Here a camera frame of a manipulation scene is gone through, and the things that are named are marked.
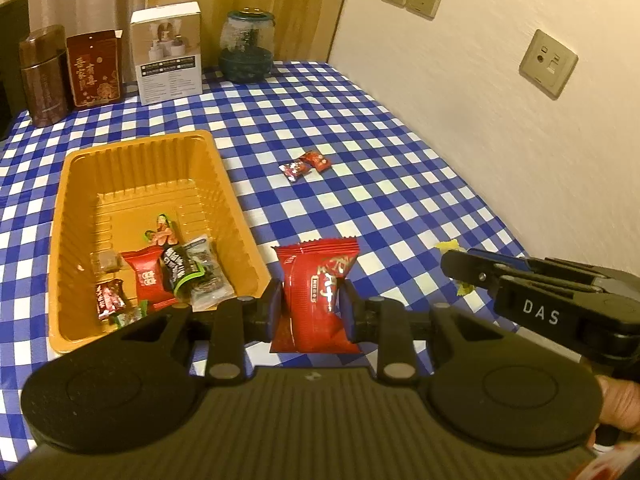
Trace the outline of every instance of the transparent snack package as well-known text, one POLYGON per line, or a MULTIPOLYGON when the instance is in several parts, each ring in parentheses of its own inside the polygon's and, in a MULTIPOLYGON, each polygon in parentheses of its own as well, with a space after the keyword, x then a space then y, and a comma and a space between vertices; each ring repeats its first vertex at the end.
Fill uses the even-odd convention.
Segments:
POLYGON ((194 280, 191 285, 190 303, 194 312, 205 310, 221 301, 235 297, 236 292, 218 263, 218 258, 211 249, 211 240, 207 235, 198 236, 183 247, 188 257, 204 269, 204 276, 194 280))

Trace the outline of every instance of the white box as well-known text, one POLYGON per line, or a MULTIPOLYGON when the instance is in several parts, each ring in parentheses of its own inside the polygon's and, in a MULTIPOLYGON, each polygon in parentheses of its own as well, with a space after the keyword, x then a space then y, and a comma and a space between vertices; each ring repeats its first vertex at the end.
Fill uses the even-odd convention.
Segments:
POLYGON ((143 105, 202 93, 197 2, 136 10, 130 32, 143 105))

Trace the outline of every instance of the ribbed black surface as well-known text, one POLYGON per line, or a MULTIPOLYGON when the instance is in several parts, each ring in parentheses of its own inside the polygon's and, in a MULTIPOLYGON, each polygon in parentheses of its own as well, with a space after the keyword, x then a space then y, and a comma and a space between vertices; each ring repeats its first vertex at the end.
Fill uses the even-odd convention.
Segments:
POLYGON ((243 386, 210 390, 154 444, 104 456, 40 446, 6 477, 566 480, 590 459, 584 449, 535 458, 476 449, 439 427, 413 390, 380 385, 366 368, 259 368, 243 386))

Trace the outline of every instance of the product box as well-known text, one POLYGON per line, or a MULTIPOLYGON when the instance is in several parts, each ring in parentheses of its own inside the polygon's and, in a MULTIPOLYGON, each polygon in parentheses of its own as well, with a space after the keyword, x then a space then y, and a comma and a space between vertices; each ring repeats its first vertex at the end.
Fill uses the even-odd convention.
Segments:
POLYGON ((89 108, 119 101, 121 30, 102 30, 66 38, 66 62, 74 104, 89 108))
POLYGON ((197 2, 137 10, 130 40, 143 105, 202 93, 197 2))

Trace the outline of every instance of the blue and white tablecloth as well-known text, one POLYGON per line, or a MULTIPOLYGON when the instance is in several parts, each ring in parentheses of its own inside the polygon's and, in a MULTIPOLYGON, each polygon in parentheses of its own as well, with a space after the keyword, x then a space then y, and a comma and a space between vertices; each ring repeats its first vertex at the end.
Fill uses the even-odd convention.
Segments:
MULTIPOLYGON (((350 273, 363 296, 409 308, 447 301, 494 320, 483 291, 464 298, 439 268, 439 241, 510 255, 522 247, 466 183, 401 121, 327 64, 277 64, 254 85, 205 76, 204 93, 143 107, 124 102, 83 110, 47 128, 21 115, 0 152, 0 458, 11 467, 34 446, 19 407, 25 379, 54 358, 47 347, 47 265, 54 201, 64 158, 107 142, 209 130, 222 154, 258 247, 274 276, 271 248, 315 238, 357 236, 350 273), (289 183, 278 164, 319 150, 333 163, 289 183)), ((507 329, 513 325, 499 319, 507 329)), ((430 364, 416 342, 423 372, 430 364)), ((247 349, 253 364, 374 364, 374 346, 356 355, 269 354, 247 349)), ((204 366, 196 356, 196 370, 204 366)))

